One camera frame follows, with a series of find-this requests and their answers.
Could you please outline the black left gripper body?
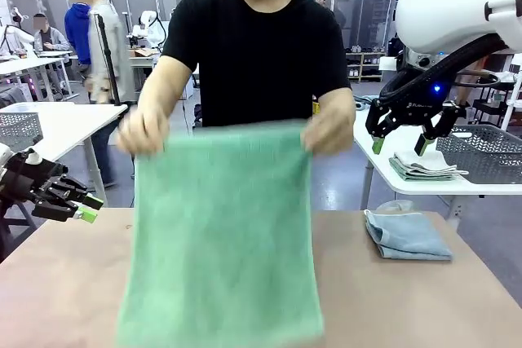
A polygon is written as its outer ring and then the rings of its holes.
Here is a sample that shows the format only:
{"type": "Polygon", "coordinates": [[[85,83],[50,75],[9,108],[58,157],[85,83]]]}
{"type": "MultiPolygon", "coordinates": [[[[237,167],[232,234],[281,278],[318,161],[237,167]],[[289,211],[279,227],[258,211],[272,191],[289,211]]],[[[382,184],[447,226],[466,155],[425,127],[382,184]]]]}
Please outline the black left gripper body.
{"type": "Polygon", "coordinates": [[[37,191],[53,178],[67,174],[69,168],[36,153],[16,153],[7,160],[1,171],[1,198],[13,201],[32,200],[31,191],[37,191]]]}

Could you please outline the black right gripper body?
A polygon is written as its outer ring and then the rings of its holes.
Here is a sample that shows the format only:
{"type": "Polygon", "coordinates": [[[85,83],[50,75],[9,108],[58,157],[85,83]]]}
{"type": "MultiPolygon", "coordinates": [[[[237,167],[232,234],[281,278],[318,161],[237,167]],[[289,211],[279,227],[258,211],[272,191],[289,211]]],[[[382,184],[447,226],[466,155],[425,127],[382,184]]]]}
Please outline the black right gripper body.
{"type": "Polygon", "coordinates": [[[396,125],[421,125],[442,109],[447,94],[440,90],[413,90],[384,102],[396,125]]]}

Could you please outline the person's left hand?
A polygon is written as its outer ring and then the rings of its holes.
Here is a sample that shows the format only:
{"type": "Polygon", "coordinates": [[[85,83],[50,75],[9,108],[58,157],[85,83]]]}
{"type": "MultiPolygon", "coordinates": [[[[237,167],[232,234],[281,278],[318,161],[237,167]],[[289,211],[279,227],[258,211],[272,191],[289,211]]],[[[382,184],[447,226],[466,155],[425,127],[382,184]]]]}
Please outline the person's left hand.
{"type": "Polygon", "coordinates": [[[353,145],[355,113],[342,108],[322,108],[305,126],[301,142],[307,152],[333,156],[353,145]]]}

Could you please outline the person's right hand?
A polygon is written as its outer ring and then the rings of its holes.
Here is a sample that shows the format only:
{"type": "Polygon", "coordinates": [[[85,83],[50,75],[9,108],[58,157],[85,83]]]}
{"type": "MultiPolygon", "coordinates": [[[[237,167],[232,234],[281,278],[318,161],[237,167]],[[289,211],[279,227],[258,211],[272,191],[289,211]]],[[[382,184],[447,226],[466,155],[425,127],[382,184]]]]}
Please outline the person's right hand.
{"type": "Polygon", "coordinates": [[[118,147],[132,156],[152,155],[163,149],[169,134],[169,122],[159,107],[132,108],[120,122],[118,147]]]}

